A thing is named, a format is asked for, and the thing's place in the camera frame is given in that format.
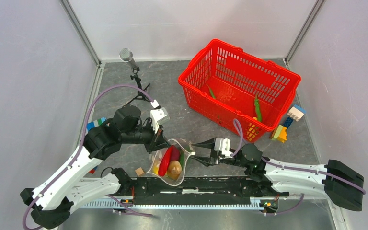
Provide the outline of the purple toy vegetable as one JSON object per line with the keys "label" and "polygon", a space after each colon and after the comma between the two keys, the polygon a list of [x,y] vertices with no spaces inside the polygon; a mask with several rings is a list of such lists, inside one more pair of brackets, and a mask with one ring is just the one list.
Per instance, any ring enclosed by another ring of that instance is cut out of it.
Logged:
{"label": "purple toy vegetable", "polygon": [[171,150],[170,161],[180,161],[180,150],[175,145],[171,145],[169,149]]}

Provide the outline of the red toy pepper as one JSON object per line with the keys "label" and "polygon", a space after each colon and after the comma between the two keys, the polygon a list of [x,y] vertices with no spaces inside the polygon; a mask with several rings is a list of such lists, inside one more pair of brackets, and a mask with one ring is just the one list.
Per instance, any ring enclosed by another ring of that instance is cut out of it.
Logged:
{"label": "red toy pepper", "polygon": [[168,165],[170,162],[170,157],[171,157],[171,152],[172,152],[173,146],[169,146],[169,148],[166,150],[160,165],[159,165],[159,169],[158,169],[158,176],[163,177],[168,169]]}

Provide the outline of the polka dot zip bag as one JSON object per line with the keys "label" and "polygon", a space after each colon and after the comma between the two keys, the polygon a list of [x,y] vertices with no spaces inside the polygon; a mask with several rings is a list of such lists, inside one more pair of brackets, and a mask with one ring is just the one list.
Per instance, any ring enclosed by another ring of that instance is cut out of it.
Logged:
{"label": "polka dot zip bag", "polygon": [[169,143],[169,147],[151,153],[146,175],[155,176],[167,185],[178,186],[184,180],[187,161],[196,153],[189,140],[172,138]]}

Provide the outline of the green toy cucumber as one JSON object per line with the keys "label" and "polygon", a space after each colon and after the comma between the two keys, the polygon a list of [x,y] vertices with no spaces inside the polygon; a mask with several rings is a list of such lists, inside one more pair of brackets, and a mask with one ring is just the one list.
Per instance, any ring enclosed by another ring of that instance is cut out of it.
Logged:
{"label": "green toy cucumber", "polygon": [[180,162],[181,168],[183,169],[185,167],[185,162],[186,162],[186,154],[184,152],[180,154],[179,162]]}

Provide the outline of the yellow toy pepper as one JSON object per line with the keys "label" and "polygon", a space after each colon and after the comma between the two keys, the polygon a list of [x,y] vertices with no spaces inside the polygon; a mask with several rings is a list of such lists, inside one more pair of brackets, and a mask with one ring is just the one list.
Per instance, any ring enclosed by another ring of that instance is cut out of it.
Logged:
{"label": "yellow toy pepper", "polygon": [[152,172],[159,175],[160,161],[155,161],[152,166]]}

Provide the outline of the brown round toy mushroom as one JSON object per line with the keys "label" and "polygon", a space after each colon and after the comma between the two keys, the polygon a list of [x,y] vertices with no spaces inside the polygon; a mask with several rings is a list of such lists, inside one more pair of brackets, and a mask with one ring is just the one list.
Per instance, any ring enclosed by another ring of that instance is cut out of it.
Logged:
{"label": "brown round toy mushroom", "polygon": [[172,180],[177,180],[181,175],[182,168],[179,161],[171,161],[169,162],[167,169],[167,176]]}

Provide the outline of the red plastic basket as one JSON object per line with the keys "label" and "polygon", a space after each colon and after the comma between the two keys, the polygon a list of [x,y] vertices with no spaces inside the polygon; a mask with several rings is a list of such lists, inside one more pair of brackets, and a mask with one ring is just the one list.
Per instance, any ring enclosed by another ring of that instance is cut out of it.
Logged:
{"label": "red plastic basket", "polygon": [[[235,131],[233,120],[238,119],[243,137],[255,142],[278,126],[295,98],[301,77],[272,61],[213,39],[190,61],[178,82],[191,109],[230,131]],[[254,109],[256,94],[261,122]]]}

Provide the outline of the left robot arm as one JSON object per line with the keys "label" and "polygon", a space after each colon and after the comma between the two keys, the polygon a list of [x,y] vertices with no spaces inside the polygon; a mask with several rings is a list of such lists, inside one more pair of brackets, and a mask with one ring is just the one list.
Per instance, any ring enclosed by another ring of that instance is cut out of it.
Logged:
{"label": "left robot arm", "polygon": [[26,219],[31,216],[38,229],[53,229],[92,200],[116,192],[128,194],[131,182],[125,172],[113,172],[81,190],[74,186],[90,170],[120,151],[123,144],[142,144],[148,153],[169,147],[162,126],[168,120],[166,109],[157,106],[143,124],[141,111],[136,106],[125,105],[114,117],[90,129],[74,153],[49,179],[39,187],[21,191],[20,196],[28,206],[23,227],[28,229]]}

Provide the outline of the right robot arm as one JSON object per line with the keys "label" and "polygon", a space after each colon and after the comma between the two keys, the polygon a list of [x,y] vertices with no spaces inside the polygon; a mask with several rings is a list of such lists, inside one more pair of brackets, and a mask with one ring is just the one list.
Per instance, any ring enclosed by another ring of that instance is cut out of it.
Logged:
{"label": "right robot arm", "polygon": [[205,166],[227,164],[245,169],[262,196],[305,194],[330,199],[335,205],[362,211],[364,177],[338,160],[327,164],[296,164],[264,157],[253,143],[230,147],[227,138],[212,138],[192,144],[210,150],[209,157],[194,157]]}

